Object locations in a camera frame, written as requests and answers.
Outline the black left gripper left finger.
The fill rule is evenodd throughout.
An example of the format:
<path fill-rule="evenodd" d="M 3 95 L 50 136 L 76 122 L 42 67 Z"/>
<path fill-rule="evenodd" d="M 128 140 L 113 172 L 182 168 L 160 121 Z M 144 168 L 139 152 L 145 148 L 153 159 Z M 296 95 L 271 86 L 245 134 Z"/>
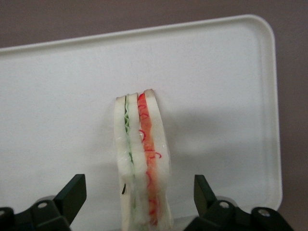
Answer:
<path fill-rule="evenodd" d="M 1 207 L 0 229 L 70 231 L 86 198 L 86 177 L 84 174 L 76 174 L 56 196 L 41 198 L 23 212 L 16 214 L 11 207 Z"/>

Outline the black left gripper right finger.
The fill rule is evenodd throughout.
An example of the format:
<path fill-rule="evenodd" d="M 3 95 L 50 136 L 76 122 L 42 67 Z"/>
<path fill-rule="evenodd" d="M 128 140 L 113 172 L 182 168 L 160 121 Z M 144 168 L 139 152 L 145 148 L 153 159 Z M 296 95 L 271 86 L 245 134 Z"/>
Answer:
<path fill-rule="evenodd" d="M 198 215 L 186 231 L 292 231 L 283 216 L 267 207 L 246 213 L 227 200 L 219 200 L 205 176 L 194 176 L 194 203 Z"/>

